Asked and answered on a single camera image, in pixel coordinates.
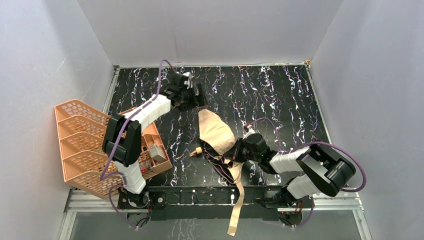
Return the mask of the beige and black folding umbrella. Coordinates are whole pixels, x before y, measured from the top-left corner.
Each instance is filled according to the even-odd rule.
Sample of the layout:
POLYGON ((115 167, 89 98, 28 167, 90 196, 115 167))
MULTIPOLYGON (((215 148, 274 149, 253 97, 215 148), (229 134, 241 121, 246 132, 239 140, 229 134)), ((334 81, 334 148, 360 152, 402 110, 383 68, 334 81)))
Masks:
POLYGON ((227 169, 221 174, 230 184, 236 185, 239 197, 232 209, 227 234, 235 236, 240 218, 240 212, 243 205, 245 190, 241 182, 242 163, 231 160, 230 157, 224 157, 224 153, 228 152, 235 144, 236 138, 231 128, 214 112, 202 109, 198 112, 199 120, 199 139, 211 146, 211 149, 217 152, 217 156, 212 156, 210 150, 198 146, 189 156, 205 154, 223 164, 223 169, 227 169))

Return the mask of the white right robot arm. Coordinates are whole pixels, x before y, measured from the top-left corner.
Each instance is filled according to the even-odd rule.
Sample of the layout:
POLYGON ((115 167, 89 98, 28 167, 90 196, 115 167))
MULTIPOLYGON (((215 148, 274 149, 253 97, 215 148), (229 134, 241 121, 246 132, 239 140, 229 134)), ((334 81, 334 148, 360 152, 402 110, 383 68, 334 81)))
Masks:
POLYGON ((325 142, 311 142, 291 153, 270 149, 262 135, 253 133, 239 138, 224 157, 238 163, 254 161, 267 174, 302 172, 289 180, 274 196, 263 203, 291 206, 305 196, 323 193, 335 197, 356 174, 352 162, 325 142))

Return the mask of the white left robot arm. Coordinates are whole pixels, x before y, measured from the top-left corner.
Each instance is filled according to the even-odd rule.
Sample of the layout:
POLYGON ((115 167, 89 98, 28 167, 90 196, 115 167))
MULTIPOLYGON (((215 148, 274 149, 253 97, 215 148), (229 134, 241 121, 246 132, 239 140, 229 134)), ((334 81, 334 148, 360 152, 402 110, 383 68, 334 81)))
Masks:
POLYGON ((122 189, 129 202, 142 208, 146 180, 142 175, 138 158, 142 153, 142 132, 161 116, 174 109, 185 112, 207 104, 201 84, 198 93, 193 87, 190 72, 173 74, 171 81, 159 86, 152 97, 136 109, 124 114, 110 116, 105 131, 102 151, 108 163, 114 163, 123 181, 122 189))

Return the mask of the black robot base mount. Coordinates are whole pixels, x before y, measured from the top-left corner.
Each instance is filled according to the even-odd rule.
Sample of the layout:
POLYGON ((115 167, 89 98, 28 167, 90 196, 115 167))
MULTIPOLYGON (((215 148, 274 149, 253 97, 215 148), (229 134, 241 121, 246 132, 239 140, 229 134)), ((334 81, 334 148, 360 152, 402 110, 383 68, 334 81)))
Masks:
MULTIPOLYGON (((240 198, 236 186, 148 186, 135 200, 119 190, 117 207, 120 210, 152 211, 152 221, 176 219, 230 219, 233 207, 240 198)), ((303 220, 306 204, 298 201, 291 206, 276 202, 280 186, 246 186, 239 217, 277 221, 297 225, 303 220)))

